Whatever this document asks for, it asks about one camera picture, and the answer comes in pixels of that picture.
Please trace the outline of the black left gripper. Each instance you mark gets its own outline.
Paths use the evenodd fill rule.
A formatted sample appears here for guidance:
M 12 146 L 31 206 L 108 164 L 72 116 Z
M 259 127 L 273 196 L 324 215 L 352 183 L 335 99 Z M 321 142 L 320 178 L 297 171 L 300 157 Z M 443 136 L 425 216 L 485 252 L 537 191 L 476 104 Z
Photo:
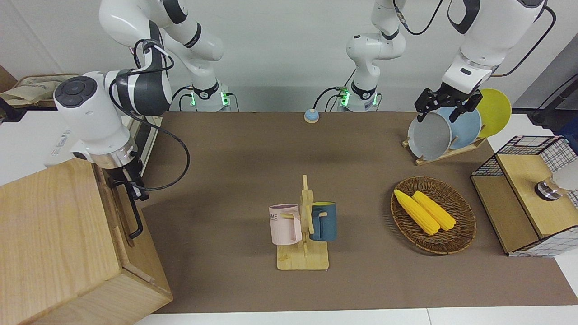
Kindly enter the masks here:
M 463 111 L 473 112 L 481 100 L 480 90 L 466 94 L 446 83 L 442 83 L 436 91 L 426 88 L 422 91 L 420 99 L 415 101 L 415 109 L 418 113 L 417 121 L 421 123 L 428 111 L 434 111 L 441 107 L 458 107 Z

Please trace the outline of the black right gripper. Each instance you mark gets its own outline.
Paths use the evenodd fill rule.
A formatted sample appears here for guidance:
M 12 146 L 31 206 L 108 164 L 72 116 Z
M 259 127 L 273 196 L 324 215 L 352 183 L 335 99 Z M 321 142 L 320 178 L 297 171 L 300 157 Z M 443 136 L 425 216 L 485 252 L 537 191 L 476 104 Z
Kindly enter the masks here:
M 143 163 L 141 160 L 132 160 L 121 168 L 105 169 L 108 175 L 107 183 L 126 183 L 132 186 L 132 198 L 134 200 L 146 201 L 149 194 L 144 190 L 145 184 L 142 180 Z

